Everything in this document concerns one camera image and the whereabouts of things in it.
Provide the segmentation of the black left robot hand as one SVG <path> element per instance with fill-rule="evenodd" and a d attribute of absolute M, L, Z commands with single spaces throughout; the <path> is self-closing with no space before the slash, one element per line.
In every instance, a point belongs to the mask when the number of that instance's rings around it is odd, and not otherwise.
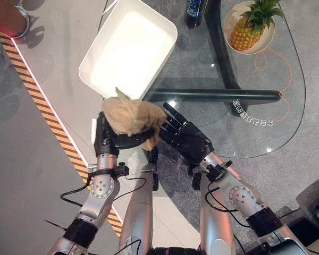
<path fill-rule="evenodd" d="M 120 150 L 130 149 L 141 145 L 155 134 L 155 129 L 128 136 L 127 134 L 116 134 L 110 126 L 103 112 L 96 118 L 96 134 L 94 149 L 96 157 L 103 154 L 118 156 Z"/>

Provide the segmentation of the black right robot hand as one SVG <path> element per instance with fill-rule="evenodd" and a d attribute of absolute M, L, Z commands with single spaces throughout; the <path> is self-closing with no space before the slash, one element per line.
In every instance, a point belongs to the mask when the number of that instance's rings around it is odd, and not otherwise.
<path fill-rule="evenodd" d="M 211 140 L 170 104 L 164 103 L 166 121 L 161 125 L 159 137 L 176 149 L 188 162 L 199 165 L 214 151 Z"/>

